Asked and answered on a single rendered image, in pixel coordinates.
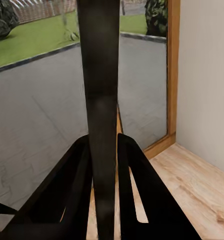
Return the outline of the poster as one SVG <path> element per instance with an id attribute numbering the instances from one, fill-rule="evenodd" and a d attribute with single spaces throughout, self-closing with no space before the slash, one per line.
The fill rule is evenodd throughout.
<path id="1" fill-rule="evenodd" d="M 120 0 L 76 0 L 98 240 L 114 240 Z"/>

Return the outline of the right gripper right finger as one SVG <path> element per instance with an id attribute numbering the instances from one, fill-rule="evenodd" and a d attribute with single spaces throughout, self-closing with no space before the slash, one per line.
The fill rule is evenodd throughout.
<path id="1" fill-rule="evenodd" d="M 117 135 L 121 240 L 202 240 L 137 142 Z M 132 172 L 148 223 L 137 220 Z"/>

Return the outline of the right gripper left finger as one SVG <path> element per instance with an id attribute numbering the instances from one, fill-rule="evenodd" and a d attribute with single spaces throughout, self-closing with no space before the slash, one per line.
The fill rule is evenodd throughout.
<path id="1" fill-rule="evenodd" d="M 80 137 L 0 233 L 0 240 L 86 240 L 93 173 Z"/>

